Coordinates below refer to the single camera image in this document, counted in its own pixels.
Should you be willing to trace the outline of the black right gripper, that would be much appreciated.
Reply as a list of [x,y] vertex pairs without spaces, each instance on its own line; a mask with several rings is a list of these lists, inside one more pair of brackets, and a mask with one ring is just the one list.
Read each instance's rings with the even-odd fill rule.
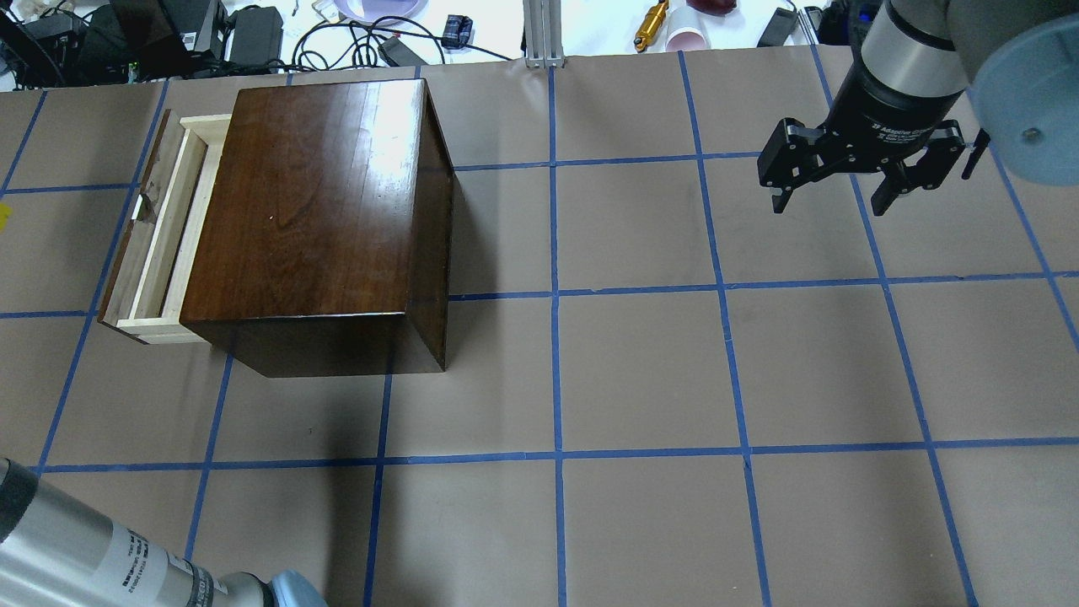
[[771,212],[786,211],[794,189],[836,173],[883,173],[871,196],[875,218],[915,187],[941,185],[966,146],[958,122],[948,119],[959,97],[920,99],[846,80],[819,126],[779,120],[759,155],[759,183],[771,189]]

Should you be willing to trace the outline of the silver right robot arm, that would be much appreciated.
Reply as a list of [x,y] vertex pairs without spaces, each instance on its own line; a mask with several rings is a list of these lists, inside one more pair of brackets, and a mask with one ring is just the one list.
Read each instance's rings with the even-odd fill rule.
[[1023,180],[1076,185],[1078,15],[1075,1],[886,1],[824,122],[786,118],[759,155],[771,210],[835,174],[883,174],[882,216],[899,196],[943,184],[960,158],[948,112],[969,91],[980,126],[962,176],[986,147]]

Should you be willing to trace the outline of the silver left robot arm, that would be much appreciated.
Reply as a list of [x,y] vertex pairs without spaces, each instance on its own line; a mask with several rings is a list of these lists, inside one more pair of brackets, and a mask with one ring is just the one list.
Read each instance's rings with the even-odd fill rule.
[[223,577],[3,459],[4,606],[324,606],[296,570]]

